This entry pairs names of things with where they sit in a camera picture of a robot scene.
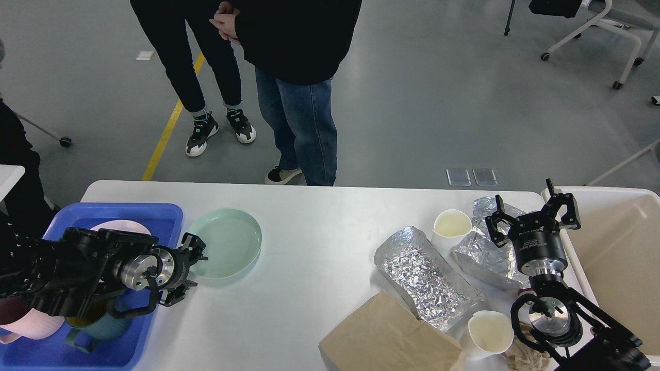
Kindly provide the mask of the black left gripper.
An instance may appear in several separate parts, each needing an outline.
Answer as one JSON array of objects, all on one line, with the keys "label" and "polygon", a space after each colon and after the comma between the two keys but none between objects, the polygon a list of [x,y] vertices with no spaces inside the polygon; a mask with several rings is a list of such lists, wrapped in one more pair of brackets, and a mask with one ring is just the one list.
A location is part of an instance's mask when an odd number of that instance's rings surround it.
[{"label": "black left gripper", "polygon": [[120,281],[134,291],[148,286],[147,277],[155,279],[160,291],[158,304],[170,307],[184,300],[186,292],[198,286],[188,279],[190,267],[199,260],[207,261],[204,255],[205,242],[198,235],[185,232],[181,246],[172,249],[156,246],[147,252],[136,247],[120,249]]}]

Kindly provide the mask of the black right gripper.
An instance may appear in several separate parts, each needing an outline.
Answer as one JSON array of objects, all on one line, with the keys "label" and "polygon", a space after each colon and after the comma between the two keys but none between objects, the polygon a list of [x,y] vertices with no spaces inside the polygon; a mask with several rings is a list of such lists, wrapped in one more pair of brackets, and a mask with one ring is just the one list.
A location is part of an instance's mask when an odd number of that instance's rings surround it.
[{"label": "black right gripper", "polygon": [[538,213],[507,214],[502,197],[496,195],[496,209],[485,218],[490,240],[496,247],[511,242],[518,271],[526,276],[563,272],[568,262],[559,230],[581,228],[573,193],[555,192],[551,178],[546,184],[550,198]]}]

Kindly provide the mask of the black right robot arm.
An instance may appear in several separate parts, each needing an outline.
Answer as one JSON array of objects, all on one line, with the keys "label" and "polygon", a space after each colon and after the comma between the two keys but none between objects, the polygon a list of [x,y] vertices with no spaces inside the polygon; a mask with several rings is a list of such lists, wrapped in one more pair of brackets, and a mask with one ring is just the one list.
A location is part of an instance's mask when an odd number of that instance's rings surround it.
[{"label": "black right robot arm", "polygon": [[549,200],[539,211],[512,216],[495,196],[497,208],[485,217],[497,247],[512,243],[516,269],[529,279],[531,293],[521,294],[511,310],[518,340],[548,353],[558,370],[646,370],[651,362],[641,352],[642,340],[583,294],[565,284],[567,255],[562,229],[580,229],[572,193],[557,193],[546,179]]}]

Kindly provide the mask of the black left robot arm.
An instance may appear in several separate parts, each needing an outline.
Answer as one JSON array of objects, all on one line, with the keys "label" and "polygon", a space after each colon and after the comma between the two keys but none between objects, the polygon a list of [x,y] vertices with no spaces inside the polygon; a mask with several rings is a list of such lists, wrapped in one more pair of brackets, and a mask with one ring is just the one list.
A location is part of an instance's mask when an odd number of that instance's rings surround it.
[{"label": "black left robot arm", "polygon": [[186,233],[178,248],[150,234],[69,227],[57,241],[15,234],[2,242],[2,298],[17,297],[51,316],[83,317],[107,301],[118,319],[151,314],[196,286],[190,267],[205,242]]}]

